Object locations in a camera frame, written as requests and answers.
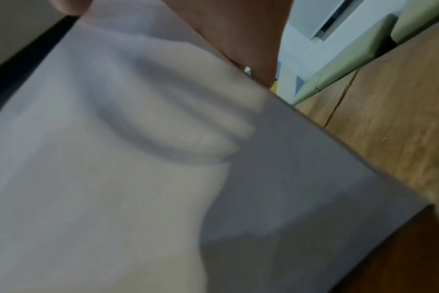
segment green cushion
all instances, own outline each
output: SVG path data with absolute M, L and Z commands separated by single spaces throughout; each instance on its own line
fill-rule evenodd
M 308 79 L 303 84 L 302 88 L 297 92 L 294 99 L 292 100 L 291 105 L 295 106 L 298 103 L 301 103 L 304 100 L 308 99 L 309 97 L 312 97 L 315 94 L 319 93 L 319 90 L 316 88 L 316 83 L 321 75 L 324 73 L 324 69 L 325 68 L 316 72 L 312 77 L 310 77 L 310 79 Z
M 392 31 L 392 39 L 404 42 L 439 16 L 439 0 L 410 0 Z
M 374 60 L 382 45 L 390 37 L 397 17 L 389 14 L 373 25 L 353 43 L 338 54 L 329 64 L 316 84 L 321 91 L 343 76 Z

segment finger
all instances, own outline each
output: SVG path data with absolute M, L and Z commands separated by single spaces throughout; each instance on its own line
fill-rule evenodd
M 60 12 L 68 15 L 84 14 L 93 0 L 49 0 Z
M 274 84 L 274 81 L 276 81 L 276 70 L 277 70 L 277 64 L 276 66 L 266 69 L 258 70 L 251 68 L 250 73 L 254 80 L 266 86 L 267 88 L 271 88 Z

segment paper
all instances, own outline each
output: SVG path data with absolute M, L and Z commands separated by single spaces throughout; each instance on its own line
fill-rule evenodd
M 0 112 L 0 293 L 327 292 L 427 203 L 156 0 L 99 0 Z

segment table top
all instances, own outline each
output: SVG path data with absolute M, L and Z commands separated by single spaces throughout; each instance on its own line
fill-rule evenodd
M 439 211 L 439 23 L 297 109 Z M 334 291 L 439 292 L 436 211 L 417 215 Z

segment human hand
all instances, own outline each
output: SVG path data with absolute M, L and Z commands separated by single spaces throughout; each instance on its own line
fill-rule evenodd
M 93 0 L 50 0 L 60 11 L 81 15 Z M 293 0 L 163 0 L 240 70 L 271 87 Z

